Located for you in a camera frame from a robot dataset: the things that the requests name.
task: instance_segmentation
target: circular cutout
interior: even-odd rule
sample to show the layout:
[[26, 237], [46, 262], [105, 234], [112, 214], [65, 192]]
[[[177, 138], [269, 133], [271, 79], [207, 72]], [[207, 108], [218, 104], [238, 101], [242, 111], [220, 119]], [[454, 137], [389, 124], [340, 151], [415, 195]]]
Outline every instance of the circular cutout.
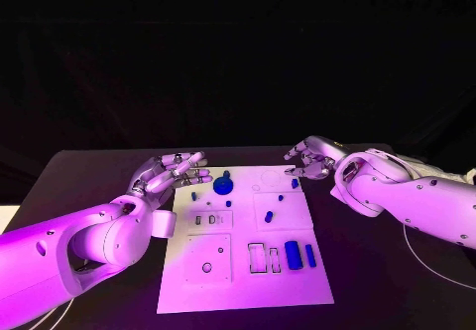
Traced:
[[280, 175], [272, 171], [272, 170], [267, 170], [262, 174], [261, 174], [261, 182], [269, 186], [269, 187], [275, 187], [280, 184]]
[[205, 263], [203, 264], [202, 270], [203, 270], [203, 273], [209, 273], [210, 272], [210, 263]]

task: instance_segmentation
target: blue object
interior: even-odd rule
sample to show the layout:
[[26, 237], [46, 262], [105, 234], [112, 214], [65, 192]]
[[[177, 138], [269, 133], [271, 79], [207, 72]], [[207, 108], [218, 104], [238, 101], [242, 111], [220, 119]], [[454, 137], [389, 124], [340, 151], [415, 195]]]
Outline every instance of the blue object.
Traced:
[[272, 212], [271, 211], [267, 211], [265, 213], [265, 222], [271, 222], [271, 218], [272, 218]]
[[226, 195], [233, 189], [233, 182], [231, 181], [231, 173], [223, 171], [223, 176], [213, 181], [213, 190], [219, 195]]
[[316, 259], [314, 259], [313, 247], [311, 247], [310, 244], [306, 244], [306, 254], [307, 254], [308, 266], [314, 267], [316, 266]]
[[293, 187], [293, 189], [295, 189], [295, 187], [300, 185], [300, 182], [297, 181], [297, 179], [293, 179], [293, 181], [290, 182], [290, 186]]
[[295, 241], [284, 243], [287, 266], [290, 270], [300, 270], [303, 268], [303, 259], [300, 258], [300, 247]]

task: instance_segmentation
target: round hole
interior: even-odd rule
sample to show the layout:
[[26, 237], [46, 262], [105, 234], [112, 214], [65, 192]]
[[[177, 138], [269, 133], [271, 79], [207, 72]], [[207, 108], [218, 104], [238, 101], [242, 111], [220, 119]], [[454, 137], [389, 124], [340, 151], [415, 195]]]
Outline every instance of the round hole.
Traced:
[[202, 270], [203, 270], [203, 273], [209, 273], [210, 272], [210, 263], [205, 263], [203, 264]]

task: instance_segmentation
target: robotic hand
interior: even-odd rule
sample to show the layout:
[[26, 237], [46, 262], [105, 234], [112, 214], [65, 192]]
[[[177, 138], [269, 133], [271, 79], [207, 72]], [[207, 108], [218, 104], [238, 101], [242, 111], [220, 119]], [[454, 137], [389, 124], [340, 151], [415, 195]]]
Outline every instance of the robotic hand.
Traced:
[[[212, 181], [205, 154], [150, 158], [109, 203], [0, 235], [0, 329], [68, 302], [134, 264], [150, 237], [170, 238], [176, 214], [156, 210], [173, 188]], [[68, 248], [94, 267], [73, 270]]]
[[[304, 168], [285, 174], [323, 179], [334, 170], [334, 196], [353, 210], [376, 217], [388, 210], [396, 220], [427, 234], [476, 249], [476, 187], [422, 177], [395, 156], [369, 149], [352, 153], [337, 142], [308, 136], [284, 156], [301, 152]], [[418, 175], [412, 179], [411, 171]]]

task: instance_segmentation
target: black table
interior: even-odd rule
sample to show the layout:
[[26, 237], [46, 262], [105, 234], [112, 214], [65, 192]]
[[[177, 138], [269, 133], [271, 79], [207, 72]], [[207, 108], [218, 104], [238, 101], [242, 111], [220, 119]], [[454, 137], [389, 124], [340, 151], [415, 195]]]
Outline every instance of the black table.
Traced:
[[[391, 151], [386, 145], [370, 147]], [[285, 164], [290, 146], [202, 150], [209, 166], [278, 165]], [[62, 151], [7, 230], [106, 203], [125, 192], [131, 174], [148, 157], [184, 151]], [[75, 299], [56, 329], [474, 329], [476, 291], [443, 280], [417, 262], [391, 214], [368, 218], [352, 211], [329, 194], [330, 178], [301, 182], [333, 305], [157, 315], [167, 240], [153, 238], [137, 264]], [[163, 208], [171, 210], [171, 205], [173, 199]], [[464, 250], [412, 229], [408, 238], [431, 268], [476, 286]], [[63, 310], [65, 306], [57, 308], [37, 329], [49, 329]]]

